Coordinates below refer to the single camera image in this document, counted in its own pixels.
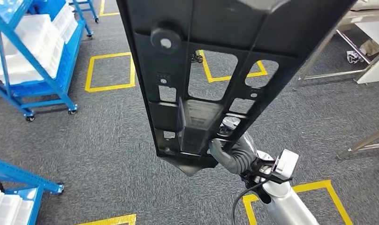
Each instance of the blue metal shelf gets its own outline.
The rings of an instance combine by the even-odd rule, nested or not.
[[[82,39],[84,21],[78,21],[78,27],[67,44],[62,50],[60,65],[55,83],[64,93],[69,90],[72,74],[74,72],[77,55],[79,52],[80,41]],[[51,95],[55,91],[45,81],[30,81],[16,85],[11,85],[11,90],[15,97],[34,97],[42,95]]]
[[[36,174],[25,171],[19,167],[10,165],[0,160],[0,181],[10,181],[27,184],[26,187],[19,187],[5,190],[7,195],[19,195],[23,200],[33,201],[33,208],[30,214],[28,225],[35,225],[38,216],[42,195],[44,191],[51,194],[61,194],[64,185],[51,182]]]
[[[83,17],[82,11],[76,0],[73,4],[79,14],[80,21],[70,41],[64,45],[57,76],[51,78],[48,72],[42,67],[38,60],[32,55],[29,49],[22,43],[20,38],[14,32],[15,27],[19,23],[23,14],[28,9],[38,8],[39,13],[50,13],[55,17],[65,4],[65,0],[4,0],[5,4],[11,3],[14,7],[14,13],[4,13],[6,7],[0,5],[0,59],[2,63],[5,85],[0,83],[0,95],[16,107],[28,121],[33,121],[33,107],[42,107],[48,105],[65,104],[70,114],[75,113],[77,105],[72,102],[68,96],[68,90],[72,79],[73,70],[75,68],[77,54],[79,52],[80,41],[82,39],[83,28],[87,31],[87,37],[92,39],[93,32],[87,25]],[[17,50],[28,60],[35,70],[43,77],[42,81],[23,82],[17,85],[10,85],[8,76],[8,67],[6,64],[5,54],[3,50],[3,40],[1,34],[4,34]],[[24,103],[22,98],[44,96],[56,94],[59,99],[50,101],[37,101],[32,103]]]
[[[2,2],[4,4],[0,4],[0,16],[14,29],[28,11],[32,0],[4,0]]]

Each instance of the mounting hole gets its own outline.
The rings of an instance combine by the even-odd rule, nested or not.
[[[171,48],[172,47],[172,42],[169,40],[169,39],[167,39],[167,38],[162,38],[161,40],[160,40],[160,45],[162,46],[162,47],[164,47],[164,48]]]

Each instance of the metal table leg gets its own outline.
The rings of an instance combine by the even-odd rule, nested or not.
[[[321,52],[325,49],[326,45],[329,43],[329,41],[332,39],[333,35],[336,33],[336,28],[332,29],[330,33],[326,36],[326,38],[319,44],[319,46],[315,49],[314,53],[311,55],[311,57],[308,59],[307,64],[305,65],[304,70],[300,74],[300,77],[296,81],[295,85],[293,86],[293,90],[298,90],[300,87],[302,81],[307,76],[307,73],[311,69],[312,66],[315,65],[315,62],[317,61],[319,55]]]
[[[365,60],[366,63],[368,63],[368,65],[371,63],[371,61],[368,59],[368,57],[366,57],[366,55],[364,55],[361,50],[357,47],[356,44],[354,44],[350,38],[348,38],[343,32],[341,32],[340,30],[336,30],[336,32],[341,36],[341,38],[344,39],[344,41],[347,42],[347,44],[349,44],[351,46],[352,49],[354,49],[354,51],[356,53],[358,53],[359,56],[361,56],[361,58],[363,60]]]
[[[379,61],[379,54],[371,61],[367,68],[364,69],[364,72],[360,76],[354,78],[354,81],[358,81],[371,67],[373,67]]]
[[[349,148],[348,150],[341,151],[337,154],[337,158],[344,159],[345,157],[349,156],[352,152],[355,151],[363,151],[363,150],[369,150],[369,149],[377,149],[379,148],[378,144],[370,144],[371,142],[379,139],[379,132],[372,134],[365,140],[357,143],[353,147]]]

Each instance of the gray carpet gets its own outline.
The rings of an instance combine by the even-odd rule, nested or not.
[[[100,2],[94,1],[97,11]],[[106,0],[105,13],[112,12],[117,12],[116,3]],[[244,190],[238,176],[217,166],[187,177],[157,158],[138,84],[84,90],[91,56],[129,52],[118,15],[100,17],[100,24],[85,15],[95,35],[83,38],[71,83],[70,96],[79,104],[76,115],[41,113],[28,123],[0,99],[0,159],[66,184],[63,195],[45,194],[37,224],[73,225],[136,214],[136,225],[228,225],[232,202]],[[336,68],[349,49],[338,38],[331,46],[340,57],[323,53],[313,72]],[[235,66],[224,57],[206,57],[215,77],[225,74],[225,66]],[[195,93],[217,98],[228,81],[208,83],[199,66],[191,75]],[[265,67],[270,74],[276,69]],[[102,60],[95,63],[92,87],[127,83],[128,77],[126,58]],[[354,224],[379,224],[379,150],[335,158],[337,151],[379,130],[379,82],[358,85],[338,77],[293,91],[295,80],[249,129],[257,147],[272,156],[284,148],[300,154],[293,185],[332,180]],[[299,195],[321,224],[344,224],[325,189]],[[259,202],[252,207],[259,224],[273,224]],[[237,224],[249,224],[242,202],[236,213]]]

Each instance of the black plastic panel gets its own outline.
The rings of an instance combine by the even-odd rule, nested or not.
[[[225,150],[232,148],[355,0],[291,0],[274,10],[242,3],[260,0],[117,2],[156,153],[192,175],[217,165],[206,153],[209,140],[219,138],[227,142]],[[164,45],[163,39],[168,39],[169,44]],[[227,91],[219,101],[188,94],[191,56],[200,49],[229,53],[238,59]],[[253,88],[244,80],[258,60],[275,61],[279,68],[266,86]],[[175,88],[176,100],[160,100],[159,86]],[[247,113],[230,112],[235,98],[254,100],[254,104]],[[220,136],[217,131],[226,116],[241,122],[230,136]],[[176,135],[165,138],[164,131]]]

